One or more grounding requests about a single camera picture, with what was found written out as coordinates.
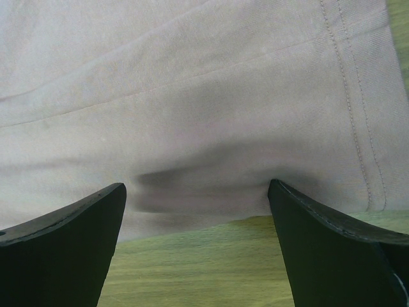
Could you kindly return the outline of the pink graphic t-shirt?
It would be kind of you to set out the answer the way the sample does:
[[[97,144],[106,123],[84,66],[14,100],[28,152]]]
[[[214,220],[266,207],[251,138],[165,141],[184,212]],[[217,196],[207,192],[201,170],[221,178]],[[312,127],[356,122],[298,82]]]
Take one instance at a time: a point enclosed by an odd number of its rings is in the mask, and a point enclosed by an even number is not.
[[[1,228],[116,182],[123,240],[270,213],[281,180],[408,208],[385,1],[2,1]]]

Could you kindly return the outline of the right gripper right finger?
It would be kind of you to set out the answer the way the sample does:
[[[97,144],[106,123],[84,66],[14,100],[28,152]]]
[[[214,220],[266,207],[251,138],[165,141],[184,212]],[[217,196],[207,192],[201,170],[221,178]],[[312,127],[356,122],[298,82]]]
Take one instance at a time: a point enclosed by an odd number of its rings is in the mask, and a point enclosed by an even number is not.
[[[278,180],[268,200],[295,306],[408,306],[407,234],[343,214]]]

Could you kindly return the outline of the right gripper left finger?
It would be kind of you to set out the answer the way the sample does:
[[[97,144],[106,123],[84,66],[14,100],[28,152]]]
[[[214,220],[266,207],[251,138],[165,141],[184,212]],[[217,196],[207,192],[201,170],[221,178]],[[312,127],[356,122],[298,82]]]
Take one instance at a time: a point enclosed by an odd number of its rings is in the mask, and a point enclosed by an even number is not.
[[[1,230],[1,306],[96,306],[126,198],[125,185],[112,184]]]

